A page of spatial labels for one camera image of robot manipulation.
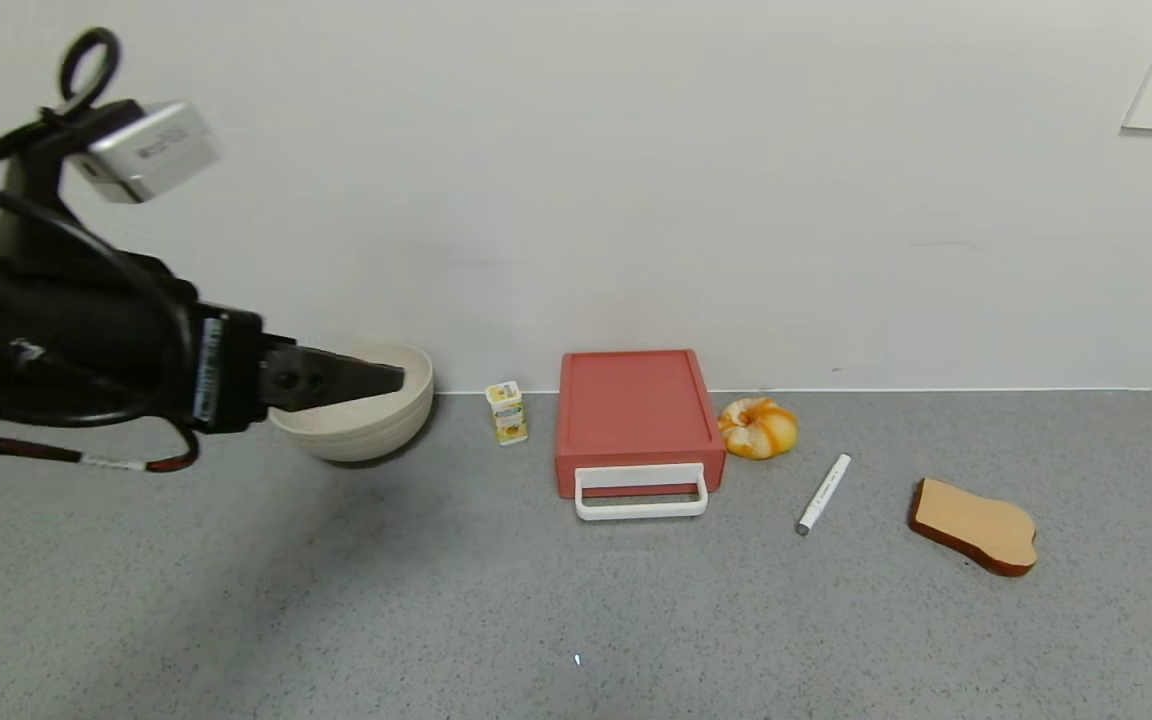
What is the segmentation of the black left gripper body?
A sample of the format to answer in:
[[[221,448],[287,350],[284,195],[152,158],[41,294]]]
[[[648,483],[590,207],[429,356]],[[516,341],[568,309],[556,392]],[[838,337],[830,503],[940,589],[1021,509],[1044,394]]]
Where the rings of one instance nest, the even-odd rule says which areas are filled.
[[[156,302],[101,260],[74,262],[61,270],[76,297],[61,314],[61,355],[103,384],[99,397],[146,401],[146,416],[180,420],[198,433],[247,430],[265,418],[260,397],[265,334],[262,316],[210,304],[195,285],[151,256],[126,253],[183,320],[189,342],[172,365],[172,388],[162,387],[162,359],[175,346]]]

